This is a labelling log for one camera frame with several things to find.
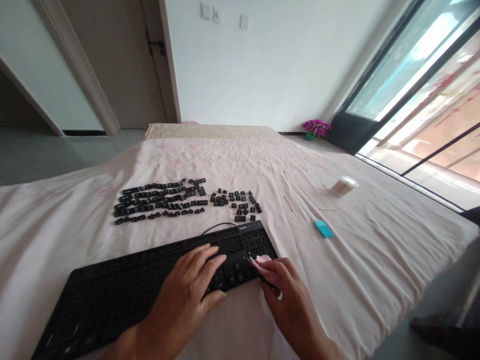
floor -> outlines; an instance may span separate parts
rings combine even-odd
[[[48,179],[104,163],[144,139],[144,130],[122,130],[115,137],[55,137],[43,129],[0,128],[0,186]],[[311,150],[343,153],[326,141],[286,136]],[[371,360],[449,360],[452,356],[422,342],[409,329],[415,317],[425,317],[462,301],[478,270],[480,241],[427,288],[421,302],[376,350]]]
[[[49,129],[0,127],[0,186],[30,183],[109,161],[143,141],[145,130],[117,136],[57,137]]]

keyboard cable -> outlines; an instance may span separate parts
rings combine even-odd
[[[221,223],[219,223],[219,224],[217,224],[217,225],[214,225],[214,226],[212,226],[211,228],[205,230],[204,232],[202,232],[202,234],[201,234],[200,236],[205,235],[206,232],[208,232],[208,231],[212,230],[213,228],[216,228],[217,226],[220,226],[220,225],[233,225],[234,227],[237,226],[237,225],[234,224],[233,222],[221,222]]]

white container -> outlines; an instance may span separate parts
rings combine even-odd
[[[330,191],[339,197],[343,197],[358,187],[359,183],[354,178],[342,176],[340,180],[331,187]]]

wall switch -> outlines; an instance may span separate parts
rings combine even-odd
[[[201,7],[201,18],[204,20],[212,21],[212,6],[201,2],[200,7]]]
[[[222,24],[222,20],[224,17],[224,12],[222,9],[219,9],[218,7],[213,8],[213,22],[217,24]]]
[[[245,15],[240,16],[240,29],[248,30],[249,23],[250,23],[250,19],[248,16],[245,16]]]

glass door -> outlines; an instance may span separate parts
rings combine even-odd
[[[480,29],[478,0],[418,0],[362,76],[326,140],[356,154]]]
[[[463,210],[480,205],[480,1],[417,1],[326,137]]]
[[[457,207],[480,205],[480,30],[358,152]]]

